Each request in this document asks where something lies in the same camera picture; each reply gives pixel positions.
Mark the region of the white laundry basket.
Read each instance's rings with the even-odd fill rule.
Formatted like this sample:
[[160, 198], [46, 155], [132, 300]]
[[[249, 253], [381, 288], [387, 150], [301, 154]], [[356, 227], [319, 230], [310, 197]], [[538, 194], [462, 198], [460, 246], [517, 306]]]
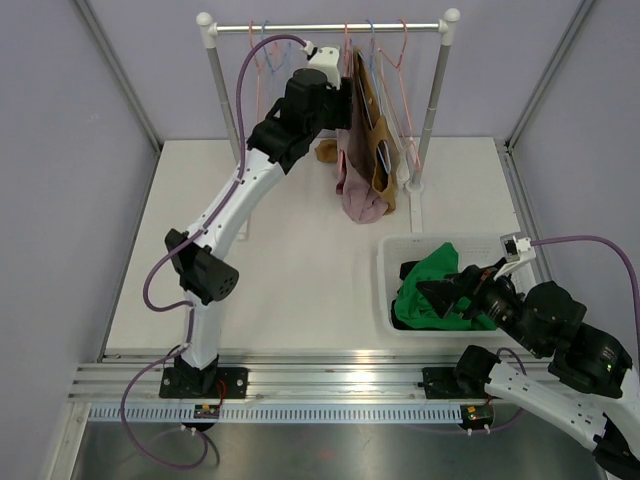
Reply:
[[403, 338], [472, 338], [500, 339], [507, 337], [500, 329], [494, 331], [399, 330], [393, 326], [392, 302], [401, 287], [401, 265], [422, 260], [444, 243], [451, 243], [459, 254], [459, 268], [469, 265], [487, 266], [503, 256], [500, 236], [491, 233], [404, 233], [388, 235], [378, 244], [377, 284], [382, 324], [394, 336]]

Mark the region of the blue hanger of brown top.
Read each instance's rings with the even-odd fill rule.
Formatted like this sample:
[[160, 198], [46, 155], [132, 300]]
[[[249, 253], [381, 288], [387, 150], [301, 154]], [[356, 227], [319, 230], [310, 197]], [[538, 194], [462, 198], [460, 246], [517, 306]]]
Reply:
[[[374, 54], [375, 27], [373, 22], [370, 19], [367, 19], [367, 23], [369, 24], [369, 27], [370, 27], [370, 42], [369, 42], [369, 53], [368, 53], [368, 56], [365, 58], [364, 63], [367, 69], [367, 73], [369, 74], [369, 77], [371, 79], [371, 83], [373, 85], [373, 93], [374, 93], [377, 105], [379, 107], [378, 112], [381, 112], [381, 109], [380, 109], [381, 95], [380, 95], [380, 90], [377, 83], [377, 74], [375, 72], [375, 54]], [[392, 170], [392, 164], [391, 164], [391, 152], [390, 152], [388, 141], [385, 139], [381, 140], [379, 142], [379, 145], [376, 147], [376, 150], [377, 150], [378, 159], [382, 164], [384, 171], [387, 174], [390, 174]]]

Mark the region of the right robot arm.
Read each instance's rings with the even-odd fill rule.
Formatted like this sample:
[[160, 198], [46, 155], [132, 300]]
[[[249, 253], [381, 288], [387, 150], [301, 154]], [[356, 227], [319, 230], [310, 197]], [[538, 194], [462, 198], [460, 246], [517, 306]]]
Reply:
[[615, 337], [584, 323], [586, 306], [555, 282], [519, 293], [502, 266], [471, 265], [416, 288], [439, 316], [468, 300], [465, 316], [487, 317], [535, 358], [548, 360], [551, 375], [588, 399], [559, 394], [478, 345], [458, 360], [456, 389], [510, 401], [571, 436], [611, 475], [638, 478], [639, 375], [632, 357]]

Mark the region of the pink hanger of white top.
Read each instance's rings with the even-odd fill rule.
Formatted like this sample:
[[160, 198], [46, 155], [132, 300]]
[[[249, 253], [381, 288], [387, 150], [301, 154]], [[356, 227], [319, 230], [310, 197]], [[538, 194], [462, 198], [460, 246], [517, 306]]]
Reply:
[[[402, 42], [400, 53], [398, 54], [397, 58], [393, 59], [378, 42], [375, 42], [375, 52], [377, 54], [376, 60], [378, 61], [380, 75], [383, 83], [383, 89], [385, 94], [387, 95], [387, 99], [390, 101], [391, 112], [392, 112], [393, 119], [395, 121], [395, 125], [399, 129], [401, 139], [404, 141], [404, 144], [405, 144], [405, 152], [407, 155], [408, 168], [411, 173], [416, 173], [417, 168], [420, 167], [422, 163], [418, 156], [418, 152], [417, 152], [418, 147], [417, 147], [416, 141], [414, 140], [414, 137], [412, 135], [413, 122], [411, 118], [411, 112], [409, 108], [409, 102], [407, 98], [406, 87], [405, 87], [404, 76], [403, 76], [403, 63], [404, 63], [405, 52], [408, 46], [408, 37], [409, 37], [408, 23], [404, 19], [400, 19], [399, 22], [402, 25], [403, 42]], [[386, 64], [391, 66], [397, 74], [398, 85], [400, 88], [400, 94], [402, 99], [402, 108], [404, 111], [403, 120], [400, 119], [398, 109], [396, 108], [395, 104], [391, 100], [391, 94], [388, 91], [388, 86], [387, 86], [386, 77], [384, 73], [384, 66]]]

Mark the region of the aluminium front rail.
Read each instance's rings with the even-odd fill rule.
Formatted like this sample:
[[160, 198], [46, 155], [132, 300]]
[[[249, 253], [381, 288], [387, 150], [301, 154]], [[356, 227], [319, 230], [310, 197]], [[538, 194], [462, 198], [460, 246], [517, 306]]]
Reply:
[[[229, 351], [222, 367], [248, 370], [248, 400], [409, 400], [417, 395], [425, 367], [452, 366], [459, 352], [346, 350], [276, 355]], [[107, 355], [80, 364], [73, 376], [71, 401], [114, 401], [136, 373], [155, 358], [151, 355]]]

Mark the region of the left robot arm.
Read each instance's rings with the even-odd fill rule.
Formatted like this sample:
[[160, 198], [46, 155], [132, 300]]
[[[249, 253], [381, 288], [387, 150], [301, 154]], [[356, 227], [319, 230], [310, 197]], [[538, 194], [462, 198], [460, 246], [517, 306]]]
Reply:
[[185, 343], [163, 373], [162, 398], [210, 398], [227, 378], [218, 368], [222, 305], [238, 271], [225, 258], [260, 200], [304, 157], [323, 130], [351, 126], [352, 83], [335, 67], [296, 70], [285, 93], [257, 123], [236, 173], [187, 231], [170, 230], [165, 245], [188, 303]]

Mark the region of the pink wire hanger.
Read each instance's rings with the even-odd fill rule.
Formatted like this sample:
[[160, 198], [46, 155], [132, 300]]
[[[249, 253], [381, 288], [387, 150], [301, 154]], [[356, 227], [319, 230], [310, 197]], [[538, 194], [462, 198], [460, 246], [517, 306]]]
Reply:
[[[251, 48], [254, 48], [257, 41], [255, 40], [255, 34], [253, 33], [254, 21], [249, 22], [249, 44]], [[253, 55], [253, 64], [256, 71], [256, 89], [255, 89], [255, 111], [256, 119], [259, 119], [261, 113], [261, 100], [262, 100], [262, 73], [264, 70], [264, 61], [259, 60], [259, 54]]]

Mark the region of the white clothes rack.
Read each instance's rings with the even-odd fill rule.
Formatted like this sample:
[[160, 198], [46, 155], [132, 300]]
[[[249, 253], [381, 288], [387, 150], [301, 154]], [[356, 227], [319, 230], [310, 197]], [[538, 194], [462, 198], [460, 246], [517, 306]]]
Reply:
[[456, 8], [448, 9], [441, 19], [431, 23], [311, 23], [311, 24], [265, 24], [257, 25], [220, 25], [213, 20], [213, 17], [207, 12], [201, 12], [196, 17], [199, 27], [202, 43], [207, 51], [209, 64], [214, 77], [214, 83], [219, 98], [220, 106], [223, 113], [223, 119], [229, 135], [231, 150], [235, 161], [239, 161], [244, 154], [245, 147], [240, 141], [240, 135], [244, 132], [240, 114], [233, 114], [231, 101], [229, 99], [228, 90], [224, 80], [223, 69], [217, 50], [218, 37], [224, 33], [272, 33], [279, 39], [291, 39], [296, 33], [376, 33], [424, 31], [435, 32], [440, 35], [440, 46], [437, 57], [437, 63], [434, 70], [431, 91], [428, 106], [425, 114], [424, 124], [420, 136], [420, 141], [415, 143], [411, 140], [406, 142], [407, 152], [415, 155], [414, 165], [409, 168], [411, 176], [405, 182], [404, 188], [409, 198], [409, 218], [411, 231], [413, 233], [421, 233], [423, 231], [423, 207], [422, 192], [423, 186], [423, 170], [426, 162], [426, 156], [432, 137], [432, 130], [440, 92], [442, 89], [444, 74], [448, 62], [451, 46], [454, 43], [456, 29], [460, 21], [460, 11]]

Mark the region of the black tank top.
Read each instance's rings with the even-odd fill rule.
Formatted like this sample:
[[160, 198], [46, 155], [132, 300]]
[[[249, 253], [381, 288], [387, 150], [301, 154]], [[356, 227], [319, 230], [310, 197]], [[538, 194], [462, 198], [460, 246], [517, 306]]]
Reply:
[[418, 261], [409, 261], [400, 266], [401, 286], [397, 291], [397, 298], [392, 301], [390, 307], [391, 323], [396, 330], [423, 331], [427, 327], [426, 317], [423, 314], [426, 305], [424, 297], [414, 283], [409, 284], [407, 293], [403, 292], [404, 282], [417, 264]]

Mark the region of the white tank top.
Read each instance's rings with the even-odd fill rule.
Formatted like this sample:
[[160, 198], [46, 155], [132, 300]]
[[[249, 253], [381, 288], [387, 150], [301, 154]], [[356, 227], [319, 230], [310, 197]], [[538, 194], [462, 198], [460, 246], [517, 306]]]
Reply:
[[389, 89], [386, 83], [383, 55], [378, 49], [375, 49], [374, 61], [376, 68], [376, 80], [380, 88], [382, 111], [386, 118], [389, 133], [394, 142], [398, 156], [396, 179], [399, 186], [403, 187], [409, 180], [409, 166], [407, 164], [406, 142], [404, 141], [398, 130], [397, 115], [395, 113], [394, 106], [389, 95]]

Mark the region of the green tank top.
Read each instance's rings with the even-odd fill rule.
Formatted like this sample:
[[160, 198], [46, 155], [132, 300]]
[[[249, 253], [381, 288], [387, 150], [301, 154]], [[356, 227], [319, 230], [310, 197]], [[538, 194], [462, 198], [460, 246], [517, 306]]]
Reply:
[[[404, 282], [403, 292], [407, 293], [409, 284], [429, 280], [442, 280], [449, 274], [458, 272], [459, 254], [450, 242], [441, 244], [433, 253], [418, 261]], [[475, 320], [463, 319], [456, 313], [440, 318], [425, 299], [423, 314], [427, 327], [424, 331], [495, 331], [496, 325], [487, 317], [480, 316]], [[469, 299], [465, 298], [459, 307], [468, 307]]]

